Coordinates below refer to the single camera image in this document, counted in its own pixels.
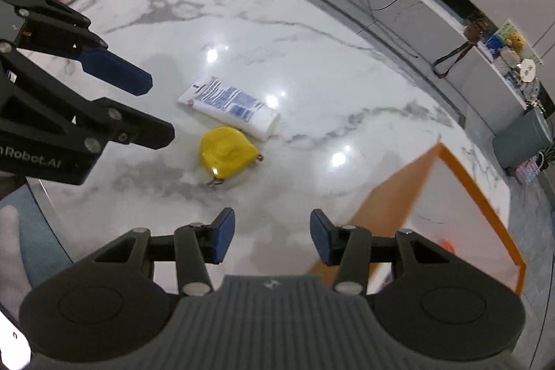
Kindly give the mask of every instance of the white tube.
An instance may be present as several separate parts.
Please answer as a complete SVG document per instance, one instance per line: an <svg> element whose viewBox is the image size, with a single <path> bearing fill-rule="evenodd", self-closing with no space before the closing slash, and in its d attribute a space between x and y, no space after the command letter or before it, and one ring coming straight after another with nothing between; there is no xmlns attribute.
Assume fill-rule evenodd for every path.
<svg viewBox="0 0 555 370"><path fill-rule="evenodd" d="M178 101L263 141L274 133L279 119L279 113L262 101L210 75L196 81Z"/></svg>

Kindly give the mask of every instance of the gift bag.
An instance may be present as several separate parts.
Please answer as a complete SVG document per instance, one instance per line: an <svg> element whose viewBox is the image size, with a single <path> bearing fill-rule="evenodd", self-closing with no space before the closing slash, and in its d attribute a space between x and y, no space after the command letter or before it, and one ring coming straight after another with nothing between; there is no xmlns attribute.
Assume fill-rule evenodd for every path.
<svg viewBox="0 0 555 370"><path fill-rule="evenodd" d="M538 152L534 157L518 165L514 172L516 180L523 185L531 184L539 174L539 169L542 167L544 159L543 152Z"/></svg>
<svg viewBox="0 0 555 370"><path fill-rule="evenodd" d="M478 185L443 144L375 187L350 224L380 237L412 229L522 294L526 264L520 251ZM389 267L371 266L370 292L387 280ZM310 273L331 285L336 270L318 262Z"/></svg>

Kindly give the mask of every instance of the human hand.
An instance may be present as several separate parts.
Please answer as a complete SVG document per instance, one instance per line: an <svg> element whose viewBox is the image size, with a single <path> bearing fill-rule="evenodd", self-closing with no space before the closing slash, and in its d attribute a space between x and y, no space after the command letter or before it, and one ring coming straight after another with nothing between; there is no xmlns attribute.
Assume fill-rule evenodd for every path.
<svg viewBox="0 0 555 370"><path fill-rule="evenodd" d="M0 303L18 318L23 298L31 291L19 244L19 212L0 210Z"/></svg>

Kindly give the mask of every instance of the blue fabric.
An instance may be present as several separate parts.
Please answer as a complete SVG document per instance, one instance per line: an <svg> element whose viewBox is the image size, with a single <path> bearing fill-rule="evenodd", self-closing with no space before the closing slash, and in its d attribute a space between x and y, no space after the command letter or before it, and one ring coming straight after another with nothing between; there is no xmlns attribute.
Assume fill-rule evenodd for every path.
<svg viewBox="0 0 555 370"><path fill-rule="evenodd" d="M31 287L70 267L69 256L50 229L27 185L0 201L0 209L10 205L19 211L21 257Z"/></svg>

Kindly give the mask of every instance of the yellow teddy bear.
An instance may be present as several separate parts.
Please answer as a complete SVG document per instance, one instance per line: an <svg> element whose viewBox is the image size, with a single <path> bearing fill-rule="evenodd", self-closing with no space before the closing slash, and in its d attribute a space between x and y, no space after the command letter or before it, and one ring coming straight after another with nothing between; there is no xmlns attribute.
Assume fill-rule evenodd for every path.
<svg viewBox="0 0 555 370"><path fill-rule="evenodd" d="M521 53L527 42L526 38L524 38L521 34L513 32L505 39L505 44L513 48L518 53Z"/></svg>

